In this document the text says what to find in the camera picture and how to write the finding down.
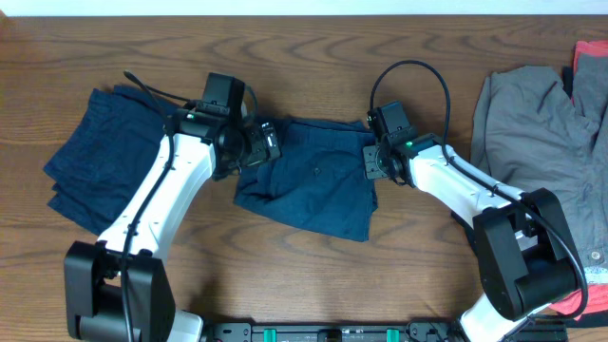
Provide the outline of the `dark blue denim shorts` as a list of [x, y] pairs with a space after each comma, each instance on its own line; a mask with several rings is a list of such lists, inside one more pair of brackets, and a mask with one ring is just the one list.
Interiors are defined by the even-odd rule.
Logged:
[[336, 238], [369, 239], [377, 209], [363, 148], [375, 142], [362, 123], [268, 120], [282, 156], [242, 171], [234, 203], [277, 222]]

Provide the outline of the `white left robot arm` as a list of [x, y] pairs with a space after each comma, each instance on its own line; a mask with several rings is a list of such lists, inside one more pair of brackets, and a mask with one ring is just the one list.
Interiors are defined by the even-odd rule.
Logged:
[[66, 325], [83, 341], [199, 341], [200, 316], [178, 309], [165, 271], [181, 222], [200, 188], [280, 157], [271, 123], [240, 109], [180, 108], [157, 157], [119, 217], [95, 243], [64, 259]]

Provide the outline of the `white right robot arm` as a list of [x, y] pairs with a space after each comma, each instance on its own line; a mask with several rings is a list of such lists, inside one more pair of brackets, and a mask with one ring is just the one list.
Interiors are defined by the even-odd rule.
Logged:
[[362, 150], [368, 179], [389, 179], [447, 206], [474, 237], [483, 294], [450, 327], [447, 341], [538, 340], [542, 310], [587, 283], [557, 197], [494, 180], [439, 137], [386, 135]]

